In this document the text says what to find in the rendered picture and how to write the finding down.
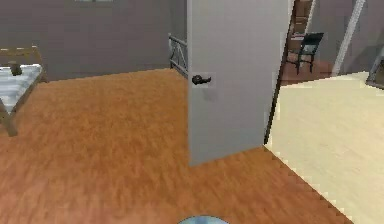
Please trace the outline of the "brown wooden shelf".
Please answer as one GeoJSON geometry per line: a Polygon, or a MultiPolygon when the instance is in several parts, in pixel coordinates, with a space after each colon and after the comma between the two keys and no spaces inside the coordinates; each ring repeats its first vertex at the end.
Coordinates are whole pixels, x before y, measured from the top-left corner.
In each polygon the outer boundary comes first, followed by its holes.
{"type": "Polygon", "coordinates": [[[294,0],[290,23],[288,49],[298,49],[303,40],[313,0],[294,0]]]}

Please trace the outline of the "black chair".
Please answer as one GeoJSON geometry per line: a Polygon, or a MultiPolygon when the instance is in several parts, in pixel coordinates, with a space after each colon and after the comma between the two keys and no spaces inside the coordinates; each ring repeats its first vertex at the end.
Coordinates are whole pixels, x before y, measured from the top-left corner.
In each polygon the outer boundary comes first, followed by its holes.
{"type": "Polygon", "coordinates": [[[294,61],[287,59],[288,63],[295,65],[296,74],[300,73],[300,65],[302,63],[308,63],[309,70],[313,71],[314,57],[323,36],[323,32],[307,33],[304,35],[299,49],[290,49],[288,51],[289,54],[296,55],[296,59],[294,61]]]}

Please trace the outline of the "grey room door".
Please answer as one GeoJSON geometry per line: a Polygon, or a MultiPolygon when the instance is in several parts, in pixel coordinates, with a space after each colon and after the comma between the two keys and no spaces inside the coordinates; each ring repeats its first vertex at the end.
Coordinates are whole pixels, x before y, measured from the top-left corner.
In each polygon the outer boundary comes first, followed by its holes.
{"type": "Polygon", "coordinates": [[[264,144],[293,4],[187,0],[190,165],[264,144]]]}

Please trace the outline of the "wooden bed with white sheet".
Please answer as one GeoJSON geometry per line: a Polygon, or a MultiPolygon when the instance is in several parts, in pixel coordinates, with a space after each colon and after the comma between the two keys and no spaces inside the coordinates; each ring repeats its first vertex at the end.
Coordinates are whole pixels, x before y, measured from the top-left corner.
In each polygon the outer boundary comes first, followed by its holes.
{"type": "Polygon", "coordinates": [[[39,82],[48,82],[47,72],[39,48],[16,47],[0,48],[3,57],[29,57],[35,56],[34,64],[21,64],[22,74],[13,76],[8,63],[0,64],[0,124],[10,137],[18,134],[13,123],[13,117],[28,99],[39,82]]]}

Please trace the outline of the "blue round object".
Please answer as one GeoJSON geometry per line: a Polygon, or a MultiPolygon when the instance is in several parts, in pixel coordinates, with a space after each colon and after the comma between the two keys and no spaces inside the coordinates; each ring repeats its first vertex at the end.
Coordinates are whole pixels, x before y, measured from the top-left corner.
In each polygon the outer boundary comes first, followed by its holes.
{"type": "Polygon", "coordinates": [[[181,220],[178,224],[229,224],[221,218],[202,215],[202,216],[191,216],[181,220]]]}

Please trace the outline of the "brown jar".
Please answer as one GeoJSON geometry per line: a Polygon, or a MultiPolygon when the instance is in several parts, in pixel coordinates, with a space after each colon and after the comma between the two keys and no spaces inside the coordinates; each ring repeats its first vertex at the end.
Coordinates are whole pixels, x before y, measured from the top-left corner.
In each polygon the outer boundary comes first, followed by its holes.
{"type": "Polygon", "coordinates": [[[18,76],[22,74],[21,65],[19,63],[17,63],[16,61],[9,61],[8,64],[13,76],[18,76]]]}

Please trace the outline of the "grey metal shelf frame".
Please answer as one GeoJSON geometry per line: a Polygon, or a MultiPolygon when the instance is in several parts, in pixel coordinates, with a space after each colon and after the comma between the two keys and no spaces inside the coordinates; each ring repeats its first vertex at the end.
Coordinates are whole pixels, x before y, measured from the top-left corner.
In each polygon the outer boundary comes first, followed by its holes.
{"type": "Polygon", "coordinates": [[[188,76],[188,63],[185,57],[187,43],[171,33],[168,34],[169,64],[171,69],[176,69],[184,77],[188,76]]]}

